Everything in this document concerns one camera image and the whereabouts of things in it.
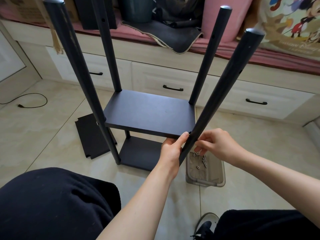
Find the black metal leg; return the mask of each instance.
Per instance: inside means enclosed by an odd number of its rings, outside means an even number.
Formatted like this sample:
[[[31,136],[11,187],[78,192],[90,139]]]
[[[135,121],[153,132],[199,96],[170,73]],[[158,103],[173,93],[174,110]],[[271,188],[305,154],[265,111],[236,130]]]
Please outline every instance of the black metal leg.
[[[121,92],[121,83],[117,68],[117,62],[115,57],[115,52],[113,50],[112,39],[109,29],[109,23],[107,18],[106,7],[104,5],[104,0],[91,0],[96,20],[98,23],[101,40],[106,53],[106,59],[108,61],[108,66],[110,70],[110,75],[115,92]]]
[[[231,87],[234,85],[251,56],[258,48],[264,35],[264,32],[253,28],[245,31],[182,149],[179,157],[180,164],[186,158],[194,143],[206,128],[207,124],[219,108]]]
[[[99,128],[101,129],[115,162],[119,165],[121,160],[117,148],[114,145],[111,131],[109,128],[105,127],[106,117],[103,114],[97,92],[91,80],[87,64],[83,57],[76,33],[66,10],[65,3],[63,0],[44,0],[43,3],[66,52],[66,55],[68,56],[75,75],[77,76],[84,95],[91,107]]]
[[[129,139],[129,138],[131,137],[130,131],[125,130],[124,132],[125,132],[125,137],[126,137],[127,139]]]
[[[214,55],[217,52],[218,45],[222,38],[223,32],[226,29],[226,25],[228,23],[231,12],[232,12],[231,7],[228,7],[228,6],[220,7],[217,20],[216,20],[216,23],[214,24],[214,28],[212,30],[212,34],[208,43],[207,50],[204,54],[201,67],[190,96],[189,104],[193,106],[196,104],[198,100],[202,86],[206,80],[211,63],[214,59]]]

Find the shoe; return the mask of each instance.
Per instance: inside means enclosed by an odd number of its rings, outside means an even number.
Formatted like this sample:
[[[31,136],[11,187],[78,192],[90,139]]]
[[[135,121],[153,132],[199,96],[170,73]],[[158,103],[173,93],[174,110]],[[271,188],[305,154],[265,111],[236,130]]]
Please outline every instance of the shoe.
[[[211,239],[218,220],[218,216],[214,213],[208,212],[204,214],[199,219],[194,234],[191,237],[193,237],[194,240]]]

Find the plastic container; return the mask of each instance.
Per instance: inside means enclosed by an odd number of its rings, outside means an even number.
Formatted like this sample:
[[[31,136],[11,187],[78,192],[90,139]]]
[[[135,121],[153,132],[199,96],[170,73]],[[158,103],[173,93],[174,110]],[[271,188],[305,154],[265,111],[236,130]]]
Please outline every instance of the plastic container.
[[[194,147],[186,157],[186,182],[202,187],[223,187],[226,184],[223,161],[207,152],[205,154],[206,167],[203,162],[204,157],[195,154],[193,149]]]
[[[153,0],[118,0],[118,3],[124,21],[151,22]]]

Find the drawer handle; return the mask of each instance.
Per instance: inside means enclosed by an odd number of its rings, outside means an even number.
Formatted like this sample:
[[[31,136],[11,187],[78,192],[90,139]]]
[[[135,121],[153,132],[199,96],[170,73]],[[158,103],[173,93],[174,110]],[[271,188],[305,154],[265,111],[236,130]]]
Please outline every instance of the drawer handle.
[[[259,103],[259,102],[254,102],[254,101],[251,101],[250,99],[246,98],[245,99],[248,103],[253,103],[253,104],[262,104],[262,105],[267,105],[268,103],[267,102],[262,102],[262,103]]]
[[[165,89],[170,89],[170,90],[175,90],[175,91],[183,92],[183,88],[180,88],[180,89],[168,88],[166,85],[163,85],[162,87],[165,88]]]
[[[102,72],[99,72],[99,73],[94,73],[94,72],[89,72],[90,74],[93,74],[93,75],[98,75],[98,76],[102,76]]]

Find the black cable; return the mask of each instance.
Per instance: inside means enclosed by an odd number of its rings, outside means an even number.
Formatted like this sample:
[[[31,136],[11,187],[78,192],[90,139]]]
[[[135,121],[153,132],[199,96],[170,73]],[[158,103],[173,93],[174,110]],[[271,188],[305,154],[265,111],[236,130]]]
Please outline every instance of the black cable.
[[[28,94],[40,94],[41,96],[44,96],[44,98],[45,98],[45,104],[44,104],[44,105],[41,105],[41,106],[36,106],[36,107],[25,107],[25,106],[23,106],[23,105],[21,105],[21,104],[18,104],[18,107],[19,107],[19,108],[26,108],[26,109],[39,108],[39,107],[45,106],[45,105],[48,103],[48,99],[46,98],[45,95],[43,95],[43,94],[41,94],[41,93],[37,93],[37,92],[32,92],[32,93],[23,94],[23,95],[21,95],[21,96],[19,96],[19,97],[14,98],[14,99],[11,100],[10,102],[4,103],[4,104],[11,103],[12,101],[14,101],[14,100],[16,100],[16,99],[18,99],[18,98],[20,98],[20,97],[22,97],[22,96],[28,95]]]

